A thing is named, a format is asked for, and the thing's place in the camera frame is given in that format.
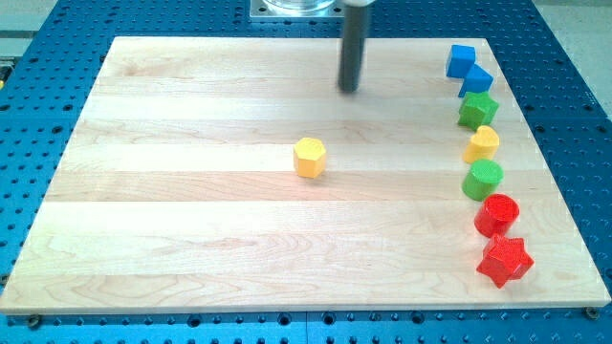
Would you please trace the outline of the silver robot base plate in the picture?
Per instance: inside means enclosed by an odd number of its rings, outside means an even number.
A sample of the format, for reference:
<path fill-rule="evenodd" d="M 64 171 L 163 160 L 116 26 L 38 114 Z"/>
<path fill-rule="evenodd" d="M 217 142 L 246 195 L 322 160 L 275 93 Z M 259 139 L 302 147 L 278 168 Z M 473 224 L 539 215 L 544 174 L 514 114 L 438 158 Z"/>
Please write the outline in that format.
<path fill-rule="evenodd" d="M 336 0 L 251 0 L 250 18 L 338 17 L 344 7 Z"/>

